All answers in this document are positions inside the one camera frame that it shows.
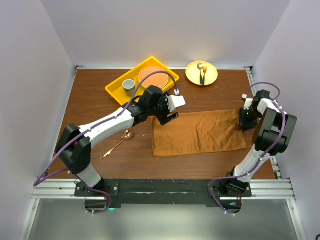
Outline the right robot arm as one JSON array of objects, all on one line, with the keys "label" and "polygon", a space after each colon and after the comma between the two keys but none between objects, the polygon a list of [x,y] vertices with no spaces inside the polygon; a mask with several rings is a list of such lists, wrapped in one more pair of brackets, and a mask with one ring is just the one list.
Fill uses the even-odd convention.
[{"label": "right robot arm", "polygon": [[286,151],[297,123],[297,117],[286,113],[267,90],[258,91],[254,97],[243,94],[242,100],[239,129],[254,129],[254,133],[249,153],[219,184],[221,192],[230,197],[247,191],[258,169],[270,157]]}]

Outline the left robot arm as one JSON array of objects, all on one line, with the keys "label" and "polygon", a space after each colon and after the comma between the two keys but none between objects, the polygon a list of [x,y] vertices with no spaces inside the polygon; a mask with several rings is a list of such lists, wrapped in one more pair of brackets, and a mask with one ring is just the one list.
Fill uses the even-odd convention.
[{"label": "left robot arm", "polygon": [[131,98],[106,117],[81,126],[69,124],[57,143],[56,156],[86,185],[88,193],[99,196],[105,183],[91,164],[92,149],[108,137],[145,122],[148,117],[156,117],[164,126],[178,118],[176,110],[185,104],[185,99],[178,90],[170,94],[156,86],[150,86],[141,96]]}]

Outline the brown cloth napkin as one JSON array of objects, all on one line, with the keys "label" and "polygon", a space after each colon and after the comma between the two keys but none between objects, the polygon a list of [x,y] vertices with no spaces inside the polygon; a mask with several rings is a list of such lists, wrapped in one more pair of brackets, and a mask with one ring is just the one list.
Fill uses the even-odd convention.
[{"label": "brown cloth napkin", "polygon": [[152,152],[155,158],[220,153],[247,148],[242,131],[238,130],[236,109],[181,113],[160,125],[150,118]]}]

